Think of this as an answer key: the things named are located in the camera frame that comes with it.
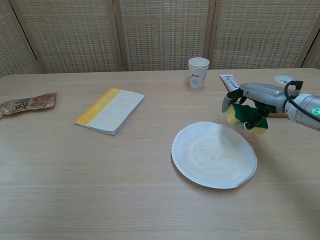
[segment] yellow book cover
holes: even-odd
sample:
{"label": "yellow book cover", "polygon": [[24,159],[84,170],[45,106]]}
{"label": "yellow book cover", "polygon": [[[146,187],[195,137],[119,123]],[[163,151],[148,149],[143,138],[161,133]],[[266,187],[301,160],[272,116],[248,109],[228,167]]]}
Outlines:
{"label": "yellow book cover", "polygon": [[110,88],[74,123],[114,136],[144,97],[140,93]]}

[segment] green light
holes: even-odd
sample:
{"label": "green light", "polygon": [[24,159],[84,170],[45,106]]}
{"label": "green light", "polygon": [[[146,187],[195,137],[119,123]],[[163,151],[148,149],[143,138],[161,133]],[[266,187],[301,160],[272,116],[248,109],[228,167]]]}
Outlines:
{"label": "green light", "polygon": [[320,107],[315,107],[312,109],[312,114],[313,115],[320,115]]}

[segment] black cable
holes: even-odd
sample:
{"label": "black cable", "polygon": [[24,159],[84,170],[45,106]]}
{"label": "black cable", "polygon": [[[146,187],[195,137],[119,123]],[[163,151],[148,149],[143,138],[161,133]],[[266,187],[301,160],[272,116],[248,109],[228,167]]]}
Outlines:
{"label": "black cable", "polygon": [[288,82],[284,87],[284,95],[285,95],[286,99],[289,101],[289,103],[291,103],[296,109],[298,109],[303,114],[307,115],[308,117],[310,117],[313,120],[316,120],[318,123],[320,123],[320,118],[319,117],[316,117],[316,116],[312,115],[310,112],[304,110],[302,107],[300,107],[298,104],[296,104],[296,102],[293,101],[293,99],[289,96],[288,87],[290,85],[294,85],[294,81]]}

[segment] paper plate rim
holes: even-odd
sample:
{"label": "paper plate rim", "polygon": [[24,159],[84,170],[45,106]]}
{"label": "paper plate rim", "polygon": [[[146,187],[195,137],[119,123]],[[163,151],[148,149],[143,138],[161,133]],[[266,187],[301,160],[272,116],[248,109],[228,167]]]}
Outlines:
{"label": "paper plate rim", "polygon": [[[189,175],[187,172],[185,172],[183,170],[183,168],[180,166],[180,164],[178,163],[177,159],[175,159],[175,143],[178,139],[178,137],[180,136],[180,134],[188,127],[192,126],[192,125],[198,125],[198,124],[212,124],[212,125],[220,125],[223,128],[229,128],[232,131],[234,131],[237,135],[239,135],[241,138],[243,138],[243,140],[245,140],[251,147],[252,152],[254,154],[254,158],[255,158],[255,164],[252,170],[252,173],[248,175],[248,177],[246,177],[243,181],[239,182],[238,184],[228,184],[228,185],[221,185],[221,184],[216,184],[216,183],[212,183],[212,182],[207,182],[207,181],[201,181],[191,175]],[[254,148],[252,147],[252,145],[240,134],[238,133],[236,130],[232,129],[231,127],[228,127],[226,125],[223,124],[219,124],[219,123],[215,123],[215,122],[210,122],[210,121],[199,121],[199,122],[194,122],[192,124],[189,124],[187,126],[185,126],[183,129],[181,129],[177,135],[175,136],[172,145],[171,145],[171,157],[173,160],[174,165],[176,166],[176,168],[179,170],[180,173],[182,173],[187,179],[191,180],[192,182],[195,182],[196,184],[208,187],[208,188],[212,188],[212,189],[234,189],[239,187],[240,185],[244,184],[246,181],[248,181],[255,173],[258,167],[258,159],[257,159],[257,155],[255,153]]]}

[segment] paper cup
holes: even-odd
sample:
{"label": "paper cup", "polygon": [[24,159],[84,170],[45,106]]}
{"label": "paper cup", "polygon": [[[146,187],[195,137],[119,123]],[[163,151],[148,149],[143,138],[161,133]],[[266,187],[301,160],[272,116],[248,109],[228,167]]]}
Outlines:
{"label": "paper cup", "polygon": [[193,57],[189,59],[190,87],[200,89],[205,85],[209,60],[203,57]]}

